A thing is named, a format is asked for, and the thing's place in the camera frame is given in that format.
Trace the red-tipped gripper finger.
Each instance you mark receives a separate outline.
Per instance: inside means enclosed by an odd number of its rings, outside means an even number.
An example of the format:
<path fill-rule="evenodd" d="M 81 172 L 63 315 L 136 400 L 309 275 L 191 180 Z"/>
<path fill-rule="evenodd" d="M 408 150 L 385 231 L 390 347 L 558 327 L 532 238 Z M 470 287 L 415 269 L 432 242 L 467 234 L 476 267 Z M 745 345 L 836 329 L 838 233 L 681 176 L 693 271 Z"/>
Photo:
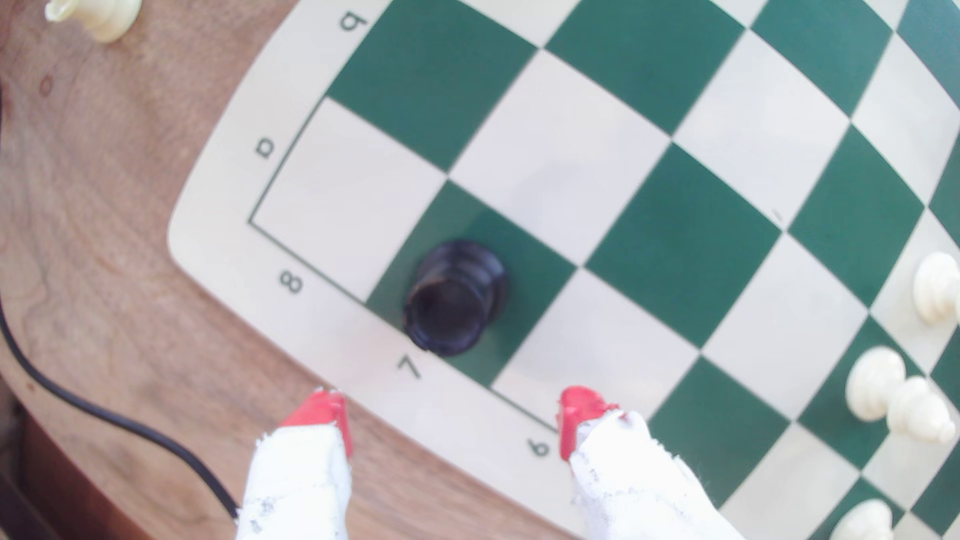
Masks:
<path fill-rule="evenodd" d="M 641 413 L 582 385 L 558 404 L 559 453 L 590 539 L 743 539 Z"/>
<path fill-rule="evenodd" d="M 236 539 L 348 539 L 352 454 L 344 394 L 318 387 L 257 440 Z"/>

